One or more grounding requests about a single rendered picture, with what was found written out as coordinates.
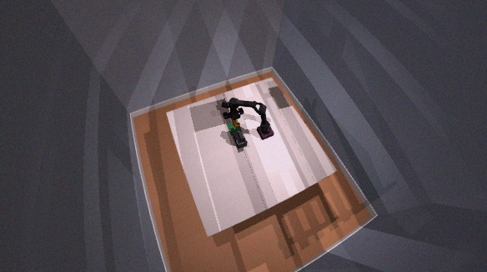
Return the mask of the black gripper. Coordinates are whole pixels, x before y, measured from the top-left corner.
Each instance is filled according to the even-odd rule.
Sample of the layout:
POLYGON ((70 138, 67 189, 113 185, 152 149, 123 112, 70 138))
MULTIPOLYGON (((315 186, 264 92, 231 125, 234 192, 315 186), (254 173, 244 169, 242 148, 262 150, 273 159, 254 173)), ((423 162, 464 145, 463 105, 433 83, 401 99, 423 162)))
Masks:
POLYGON ((223 113, 223 117, 224 117, 224 119, 227 119, 227 118, 232 118, 231 113, 235 113, 235 112, 238 112, 238 114, 239 114, 239 113, 240 113, 240 114, 244 114, 243 109, 242 109, 242 108, 238 108, 238 109, 236 109, 236 111, 231 111, 231 110, 230 110, 230 113, 227 113, 227 112, 223 113))

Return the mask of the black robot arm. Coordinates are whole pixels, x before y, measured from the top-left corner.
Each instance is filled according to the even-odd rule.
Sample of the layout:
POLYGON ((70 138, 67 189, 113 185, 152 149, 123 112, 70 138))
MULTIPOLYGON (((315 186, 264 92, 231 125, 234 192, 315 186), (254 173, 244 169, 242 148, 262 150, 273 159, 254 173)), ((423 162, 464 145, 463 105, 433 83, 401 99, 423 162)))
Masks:
MULTIPOLYGON (((261 116, 261 124, 260 128, 262 133, 265 135, 269 133, 270 129, 270 123, 266 119, 266 109, 267 107, 263 103, 257 103, 256 101, 244 101, 244 100, 238 100, 237 98, 231 98, 228 102, 223 101, 221 107, 223 108, 230 108, 231 111, 236 111, 238 106, 242 107, 250 107, 255 110, 256 113, 258 113, 261 116), (260 105, 259 109, 256 108, 256 105, 260 105)), ((233 120, 239 119, 241 117, 238 112, 231 113, 231 116, 233 117, 233 120)))

